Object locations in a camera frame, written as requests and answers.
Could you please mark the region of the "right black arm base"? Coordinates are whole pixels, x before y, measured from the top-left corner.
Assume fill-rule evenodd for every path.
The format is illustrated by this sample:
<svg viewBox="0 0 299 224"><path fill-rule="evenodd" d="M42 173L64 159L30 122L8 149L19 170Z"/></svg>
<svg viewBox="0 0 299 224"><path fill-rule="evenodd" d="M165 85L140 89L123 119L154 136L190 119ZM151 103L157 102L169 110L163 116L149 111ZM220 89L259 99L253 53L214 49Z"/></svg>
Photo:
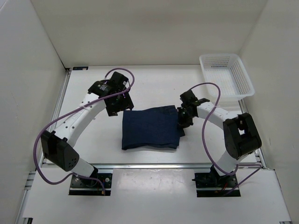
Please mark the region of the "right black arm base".
<svg viewBox="0 0 299 224"><path fill-rule="evenodd" d="M197 197L240 197L236 175L219 176L216 171L195 173L192 181L196 185Z"/></svg>

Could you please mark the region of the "dark blue denim trousers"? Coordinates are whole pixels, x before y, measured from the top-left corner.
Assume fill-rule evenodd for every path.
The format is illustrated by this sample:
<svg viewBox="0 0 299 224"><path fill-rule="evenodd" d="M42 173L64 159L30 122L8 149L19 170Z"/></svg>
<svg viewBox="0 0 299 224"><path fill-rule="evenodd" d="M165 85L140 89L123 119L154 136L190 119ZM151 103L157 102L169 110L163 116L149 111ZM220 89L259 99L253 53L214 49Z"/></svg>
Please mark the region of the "dark blue denim trousers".
<svg viewBox="0 0 299 224"><path fill-rule="evenodd" d="M122 150L143 146L176 149L183 136L174 105L123 112Z"/></svg>

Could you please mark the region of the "aluminium rail frame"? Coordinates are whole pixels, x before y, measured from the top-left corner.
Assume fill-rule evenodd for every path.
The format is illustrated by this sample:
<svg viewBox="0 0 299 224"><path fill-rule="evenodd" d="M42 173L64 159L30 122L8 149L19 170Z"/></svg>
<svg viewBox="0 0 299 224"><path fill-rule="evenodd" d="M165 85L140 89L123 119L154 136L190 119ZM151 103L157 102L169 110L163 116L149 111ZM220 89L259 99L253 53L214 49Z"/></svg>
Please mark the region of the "aluminium rail frame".
<svg viewBox="0 0 299 224"><path fill-rule="evenodd" d="M178 106L181 93L204 81L200 65L120 67L135 75L130 94L135 110ZM59 116L75 109L110 69L69 72ZM18 224L292 224L276 173L267 168L241 185L241 197L197 197L191 179L211 165L201 143L202 119L194 119L177 150L122 151L121 115L109 118L103 111L76 144L81 158L113 173L111 196L71 196L70 178L52 186L36 174Z"/></svg>

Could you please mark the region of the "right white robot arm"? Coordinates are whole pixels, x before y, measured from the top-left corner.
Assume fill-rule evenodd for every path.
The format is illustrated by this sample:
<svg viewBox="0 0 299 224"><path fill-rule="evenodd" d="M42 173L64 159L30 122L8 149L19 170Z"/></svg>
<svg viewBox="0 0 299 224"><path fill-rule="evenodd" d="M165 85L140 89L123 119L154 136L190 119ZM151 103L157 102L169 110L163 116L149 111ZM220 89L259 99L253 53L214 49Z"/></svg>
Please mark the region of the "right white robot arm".
<svg viewBox="0 0 299 224"><path fill-rule="evenodd" d="M206 98L198 99L192 90L181 94L180 99L182 104L178 107L178 127L192 126L195 117L204 119L201 134L206 151L204 129L207 122L211 122L224 132L226 151L217 162L212 162L210 174L211 184L219 187L226 182L227 175L235 174L244 158L262 146L253 118L247 112L235 115L217 107Z"/></svg>

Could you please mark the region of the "white perforated plastic basket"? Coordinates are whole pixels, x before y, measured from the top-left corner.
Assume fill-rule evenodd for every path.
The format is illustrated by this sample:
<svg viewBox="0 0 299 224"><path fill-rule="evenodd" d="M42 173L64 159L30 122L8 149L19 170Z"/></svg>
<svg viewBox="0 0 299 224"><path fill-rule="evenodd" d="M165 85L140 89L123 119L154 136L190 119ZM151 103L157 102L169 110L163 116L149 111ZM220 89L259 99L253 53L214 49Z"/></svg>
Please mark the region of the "white perforated plastic basket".
<svg viewBox="0 0 299 224"><path fill-rule="evenodd" d="M233 102L255 94L249 75L236 54L204 54L199 63L205 82L219 86L220 102Z"/></svg>

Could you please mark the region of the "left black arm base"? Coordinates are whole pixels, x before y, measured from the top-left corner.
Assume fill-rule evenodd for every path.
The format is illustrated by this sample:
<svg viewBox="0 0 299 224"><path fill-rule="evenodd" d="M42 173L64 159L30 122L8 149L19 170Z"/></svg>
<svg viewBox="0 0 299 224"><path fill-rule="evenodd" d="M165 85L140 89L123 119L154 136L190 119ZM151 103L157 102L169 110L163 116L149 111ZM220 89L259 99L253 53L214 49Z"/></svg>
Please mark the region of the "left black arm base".
<svg viewBox="0 0 299 224"><path fill-rule="evenodd" d="M110 196L113 180L113 173L99 171L96 179L100 180L104 186L97 180L89 180L73 175L71 177L69 195L71 196Z"/></svg>

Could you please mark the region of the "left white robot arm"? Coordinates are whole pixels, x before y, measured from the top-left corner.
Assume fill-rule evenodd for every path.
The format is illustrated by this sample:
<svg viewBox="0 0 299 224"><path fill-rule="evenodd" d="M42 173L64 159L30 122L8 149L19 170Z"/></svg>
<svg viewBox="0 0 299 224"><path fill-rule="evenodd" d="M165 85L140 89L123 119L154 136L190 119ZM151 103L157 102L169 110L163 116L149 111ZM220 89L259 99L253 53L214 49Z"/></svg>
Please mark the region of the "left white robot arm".
<svg viewBox="0 0 299 224"><path fill-rule="evenodd" d="M82 178L88 187L96 185L98 169L75 151L77 140L103 110L108 116L116 116L118 112L134 107L129 95L134 82L119 73L118 69L112 69L110 73L110 78L96 81L89 87L79 107L66 115L58 127L52 132L43 131L40 137L44 157L62 170Z"/></svg>

